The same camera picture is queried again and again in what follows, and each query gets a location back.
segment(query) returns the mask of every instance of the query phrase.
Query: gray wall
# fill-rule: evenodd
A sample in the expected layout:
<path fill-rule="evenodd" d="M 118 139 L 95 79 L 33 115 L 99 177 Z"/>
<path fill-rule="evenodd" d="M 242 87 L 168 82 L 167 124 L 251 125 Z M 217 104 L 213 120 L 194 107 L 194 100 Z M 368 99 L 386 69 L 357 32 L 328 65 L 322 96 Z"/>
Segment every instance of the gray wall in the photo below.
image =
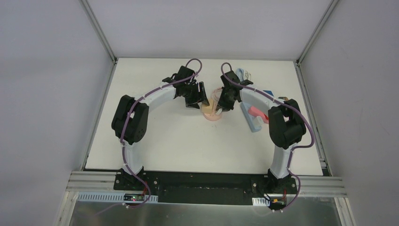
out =
<path fill-rule="evenodd" d="M 117 57 L 297 59 L 331 0 L 89 0 Z"/>
<path fill-rule="evenodd" d="M 111 69 L 78 0 L 0 3 L 0 225 L 53 224 Z"/>
<path fill-rule="evenodd" d="M 358 225 L 397 225 L 399 1 L 342 0 L 302 69 Z"/>

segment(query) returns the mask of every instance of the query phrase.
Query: blue object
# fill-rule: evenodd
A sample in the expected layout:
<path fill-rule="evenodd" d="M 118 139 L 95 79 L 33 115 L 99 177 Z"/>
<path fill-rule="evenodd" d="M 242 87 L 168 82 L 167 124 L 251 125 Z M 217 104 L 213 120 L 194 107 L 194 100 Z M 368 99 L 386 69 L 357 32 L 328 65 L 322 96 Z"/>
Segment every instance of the blue object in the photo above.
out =
<path fill-rule="evenodd" d="M 274 96 L 273 93 L 270 90 L 263 90 L 263 91 L 265 93 L 267 93 L 267 94 L 270 94 L 270 95 Z M 254 123 L 253 123 L 253 120 L 255 119 L 255 117 L 248 113 L 248 110 L 251 108 L 251 105 L 242 102 L 240 106 L 241 106 L 241 110 L 244 113 L 245 119 L 247 120 L 249 128 L 251 129 L 251 131 L 253 133 L 260 131 L 262 129 L 262 126 L 255 126 Z"/>

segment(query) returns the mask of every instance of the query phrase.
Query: white table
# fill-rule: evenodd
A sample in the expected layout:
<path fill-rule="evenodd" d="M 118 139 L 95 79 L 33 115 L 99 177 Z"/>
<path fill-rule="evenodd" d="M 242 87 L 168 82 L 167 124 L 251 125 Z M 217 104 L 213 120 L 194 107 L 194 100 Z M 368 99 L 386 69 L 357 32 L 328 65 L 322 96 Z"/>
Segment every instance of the white table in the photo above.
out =
<path fill-rule="evenodd" d="M 117 170 L 122 167 L 119 139 L 111 122 L 120 98 L 140 95 L 158 86 L 162 79 L 176 73 L 187 59 L 121 58 L 104 104 L 103 112 L 88 156 L 87 169 Z M 204 81 L 207 96 L 222 86 L 220 65 L 226 60 L 202 60 L 197 78 Z M 260 89 L 271 90 L 276 97 L 295 99 L 305 118 L 306 108 L 299 88 L 293 62 L 228 60 L 235 71 L 238 67 L 252 74 Z M 199 64 L 189 68 L 197 71 Z M 146 170 L 266 173 L 271 166 L 274 144 L 268 125 L 252 133 L 243 112 L 236 103 L 233 111 L 223 113 L 218 121 L 208 121 L 197 109 L 185 107 L 178 97 L 152 111 L 148 128 L 137 148 Z M 309 132 L 301 145 L 310 143 Z M 297 149 L 292 171 L 299 175 L 322 175 L 316 147 Z"/>

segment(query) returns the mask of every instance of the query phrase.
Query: pink object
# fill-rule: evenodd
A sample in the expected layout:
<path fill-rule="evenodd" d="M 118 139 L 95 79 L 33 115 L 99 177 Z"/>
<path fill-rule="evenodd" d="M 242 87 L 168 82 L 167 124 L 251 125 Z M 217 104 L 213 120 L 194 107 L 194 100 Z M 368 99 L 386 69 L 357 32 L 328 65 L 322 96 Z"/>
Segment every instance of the pink object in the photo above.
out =
<path fill-rule="evenodd" d="M 261 110 L 257 109 L 254 106 L 251 106 L 248 109 L 248 114 L 250 114 L 250 115 L 252 115 L 254 117 L 260 116 L 264 123 L 269 123 L 269 118 Z"/>

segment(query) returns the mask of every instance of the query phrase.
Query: yellow sponge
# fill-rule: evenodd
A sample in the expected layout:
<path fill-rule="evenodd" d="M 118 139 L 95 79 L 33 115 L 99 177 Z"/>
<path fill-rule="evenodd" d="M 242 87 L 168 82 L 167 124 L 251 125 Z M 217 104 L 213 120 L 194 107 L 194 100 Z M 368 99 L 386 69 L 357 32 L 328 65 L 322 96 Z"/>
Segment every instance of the yellow sponge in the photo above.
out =
<path fill-rule="evenodd" d="M 213 99 L 208 99 L 208 101 L 209 101 L 209 106 L 206 106 L 205 104 L 201 105 L 202 113 L 205 113 L 205 114 L 211 114 L 212 113 Z"/>

